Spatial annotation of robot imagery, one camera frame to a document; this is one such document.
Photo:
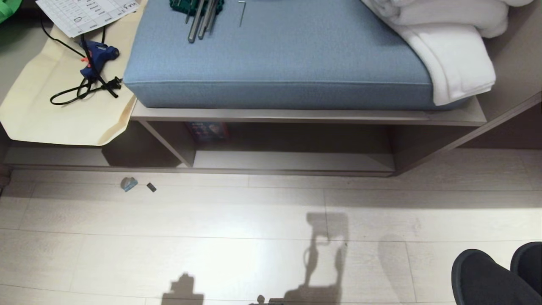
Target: tan craft paper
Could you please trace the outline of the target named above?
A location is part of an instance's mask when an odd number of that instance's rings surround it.
[[[118,48],[120,56],[105,65],[105,81],[115,76],[122,78],[146,3],[143,0],[137,12],[107,26],[105,44]],[[51,36],[82,52],[57,27]],[[100,41],[101,29],[85,38]],[[0,121],[9,137],[28,142],[101,146],[126,130],[136,98],[124,85],[115,91],[119,95],[116,99],[102,90],[64,106],[49,102],[52,95],[79,86],[83,79],[79,70],[84,66],[77,54],[49,39],[25,66],[0,106]],[[70,92],[55,102],[74,97],[75,92]]]

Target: blue glue gun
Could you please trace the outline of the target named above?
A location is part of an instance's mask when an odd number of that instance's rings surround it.
[[[88,52],[92,57],[94,67],[98,73],[101,73],[101,70],[104,68],[105,63],[108,60],[113,60],[119,57],[119,50],[115,47],[91,40],[87,40],[86,42]],[[81,70],[81,74],[83,74],[83,77],[88,80],[96,80],[98,78],[98,76],[92,71],[90,64],[87,64],[87,66]]]

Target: small black object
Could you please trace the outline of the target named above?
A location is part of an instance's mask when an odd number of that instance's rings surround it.
[[[156,192],[156,187],[154,187],[154,185],[152,185],[152,183],[149,182],[149,183],[147,184],[147,187],[148,187],[153,193]]]

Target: black shoe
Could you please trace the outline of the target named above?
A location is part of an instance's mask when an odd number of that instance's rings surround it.
[[[466,250],[454,262],[451,286],[457,305],[540,305],[542,297],[525,281],[480,250]]]
[[[542,242],[519,247],[512,257],[510,271],[542,295]]]

